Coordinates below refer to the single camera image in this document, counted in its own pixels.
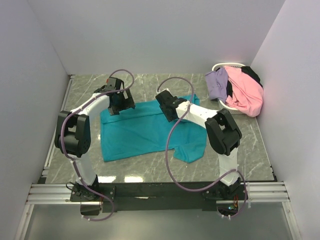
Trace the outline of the teal t shirt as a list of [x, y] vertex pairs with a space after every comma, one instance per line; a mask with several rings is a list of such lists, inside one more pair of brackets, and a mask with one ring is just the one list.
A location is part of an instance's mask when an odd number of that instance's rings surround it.
[[[110, 115], [100, 114], [100, 146], [104, 162], [111, 162], [165, 150], [167, 137], [174, 126], [168, 122], [156, 100], [139, 102], [135, 109]], [[207, 145], [206, 130], [192, 122], [181, 121], [168, 145], [173, 156], [186, 163], [202, 158]]]

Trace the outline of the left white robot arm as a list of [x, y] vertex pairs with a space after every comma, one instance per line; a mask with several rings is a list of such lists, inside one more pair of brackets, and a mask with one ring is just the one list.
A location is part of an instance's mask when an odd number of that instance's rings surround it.
[[91, 121], [101, 112], [118, 115], [136, 107], [131, 91], [127, 89], [105, 91], [97, 89], [79, 107], [58, 114], [54, 145], [69, 159], [76, 174], [76, 183], [83, 186], [82, 195], [88, 201], [100, 195], [98, 176], [93, 170], [88, 151], [91, 146]]

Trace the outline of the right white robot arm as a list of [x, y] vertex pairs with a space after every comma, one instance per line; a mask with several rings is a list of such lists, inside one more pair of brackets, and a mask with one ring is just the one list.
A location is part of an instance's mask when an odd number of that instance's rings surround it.
[[[158, 100], [160, 109], [169, 122], [175, 120], [165, 144], [165, 165], [170, 178], [176, 186], [188, 192], [202, 192], [210, 189], [218, 182], [223, 184], [219, 187], [222, 198], [230, 200], [237, 194], [237, 187], [234, 185], [238, 178], [243, 175], [238, 170], [238, 147], [242, 138], [242, 132], [234, 118], [227, 109], [212, 110], [193, 104], [184, 98], [172, 97], [167, 100]], [[219, 178], [208, 186], [191, 189], [181, 185], [171, 173], [168, 162], [168, 149], [170, 138], [182, 121], [194, 123], [207, 132], [211, 148], [218, 154]]]

